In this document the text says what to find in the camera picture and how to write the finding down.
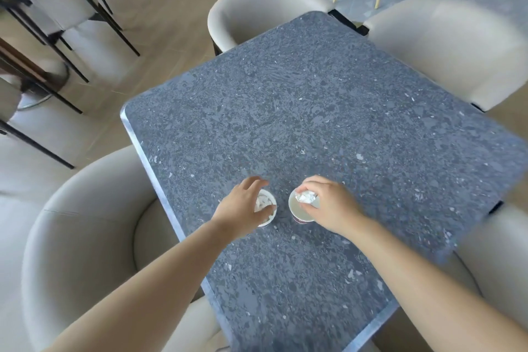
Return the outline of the person's left hand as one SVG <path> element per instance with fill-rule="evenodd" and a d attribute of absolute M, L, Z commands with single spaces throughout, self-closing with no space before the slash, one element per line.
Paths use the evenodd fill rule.
<path fill-rule="evenodd" d="M 256 199 L 240 199 L 239 184 L 236 184 L 221 200 L 207 224 L 226 242 L 232 242 L 252 233 L 276 209 L 276 206 L 271 205 L 255 213 Z"/>

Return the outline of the person's right hand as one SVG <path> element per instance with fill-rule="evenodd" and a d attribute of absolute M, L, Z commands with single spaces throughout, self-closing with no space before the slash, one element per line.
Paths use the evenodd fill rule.
<path fill-rule="evenodd" d="M 316 184 L 320 208 L 307 204 L 302 207 L 322 227 L 350 239 L 352 231 L 366 223 L 366 215 L 343 184 L 320 175 L 308 177 L 301 184 Z"/>

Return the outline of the white paper cup red print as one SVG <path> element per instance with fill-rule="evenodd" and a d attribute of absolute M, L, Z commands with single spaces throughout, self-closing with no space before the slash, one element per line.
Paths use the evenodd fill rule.
<path fill-rule="evenodd" d="M 295 190 L 293 190 L 288 199 L 288 206 L 294 220 L 300 224 L 314 222 L 315 219 L 303 209 L 303 204 L 304 203 L 299 203 L 298 201 L 296 201 Z"/>

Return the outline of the person's left forearm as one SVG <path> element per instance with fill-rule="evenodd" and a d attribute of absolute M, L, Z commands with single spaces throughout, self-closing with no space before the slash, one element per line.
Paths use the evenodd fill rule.
<path fill-rule="evenodd" d="M 161 352 L 234 227 L 202 225 L 89 309 L 44 352 Z"/>

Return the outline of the person's right forearm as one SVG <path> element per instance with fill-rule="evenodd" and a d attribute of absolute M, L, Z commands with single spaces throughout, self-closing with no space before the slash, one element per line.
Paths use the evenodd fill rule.
<path fill-rule="evenodd" d="M 366 255 L 434 352 L 528 352 L 528 332 L 469 292 L 378 222 L 344 234 Z"/>

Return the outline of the round metal table base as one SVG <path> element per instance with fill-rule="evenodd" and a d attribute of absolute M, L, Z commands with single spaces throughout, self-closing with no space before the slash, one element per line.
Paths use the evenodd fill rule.
<path fill-rule="evenodd" d="M 65 87 L 70 79 L 70 68 L 62 61 L 52 58 L 41 58 L 36 62 L 37 66 L 44 72 L 44 76 L 38 79 L 49 89 L 59 92 Z M 43 102 L 48 101 L 52 95 L 38 86 L 31 79 L 21 79 L 19 89 L 22 92 L 21 101 L 17 106 L 17 112 L 36 108 Z"/>

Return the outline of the black metal chair frame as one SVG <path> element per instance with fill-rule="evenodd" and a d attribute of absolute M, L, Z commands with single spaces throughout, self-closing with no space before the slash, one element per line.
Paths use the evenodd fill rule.
<path fill-rule="evenodd" d="M 0 37 L 0 135 L 10 135 L 73 170 L 74 165 L 36 142 L 10 121 L 16 113 L 37 107 L 55 98 L 78 114 L 83 111 L 59 94 L 70 78 L 70 69 L 56 60 L 44 60 L 43 66 L 30 60 Z"/>

